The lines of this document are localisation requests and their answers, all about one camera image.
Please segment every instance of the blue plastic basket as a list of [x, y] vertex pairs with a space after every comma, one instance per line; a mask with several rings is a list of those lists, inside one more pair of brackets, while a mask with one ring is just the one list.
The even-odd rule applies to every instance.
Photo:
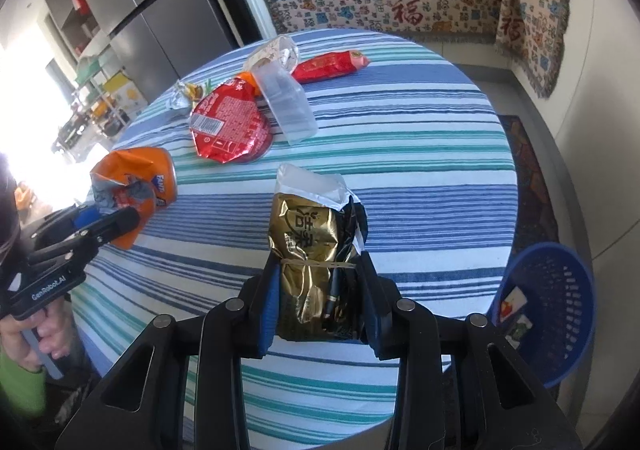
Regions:
[[500, 302], [518, 286], [527, 303], [506, 323], [524, 313], [533, 324], [518, 353], [546, 387], [561, 382], [582, 358], [595, 324], [591, 272], [573, 250], [539, 243], [520, 252], [509, 264], [492, 305], [498, 325]]

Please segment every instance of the barcode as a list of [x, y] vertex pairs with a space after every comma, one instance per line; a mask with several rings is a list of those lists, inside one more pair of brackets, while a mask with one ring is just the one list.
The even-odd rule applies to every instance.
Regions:
[[199, 133], [215, 136], [220, 132], [224, 124], [225, 122], [222, 120], [209, 118], [208, 116], [192, 115], [190, 128]]

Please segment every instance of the clear plastic container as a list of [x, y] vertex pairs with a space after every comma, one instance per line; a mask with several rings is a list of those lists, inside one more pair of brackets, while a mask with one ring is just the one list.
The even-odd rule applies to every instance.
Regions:
[[295, 145], [318, 132], [318, 124], [306, 100], [305, 90], [279, 62], [253, 68], [251, 73], [289, 145]]

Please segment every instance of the stainless steel refrigerator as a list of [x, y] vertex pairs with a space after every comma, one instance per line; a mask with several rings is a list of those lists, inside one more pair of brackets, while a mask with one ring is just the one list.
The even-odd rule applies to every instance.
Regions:
[[127, 74], [151, 102], [238, 47], [217, 0], [86, 0]]

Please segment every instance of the red sausage wrapper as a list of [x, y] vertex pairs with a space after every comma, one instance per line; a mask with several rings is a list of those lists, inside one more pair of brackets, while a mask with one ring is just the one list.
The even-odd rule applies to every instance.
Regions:
[[300, 84], [306, 84], [355, 73], [368, 65], [369, 59], [355, 50], [325, 53], [301, 62], [291, 74]]
[[270, 147], [269, 123], [255, 104], [254, 87], [231, 78], [204, 97], [189, 129], [198, 156], [220, 163], [253, 161]]

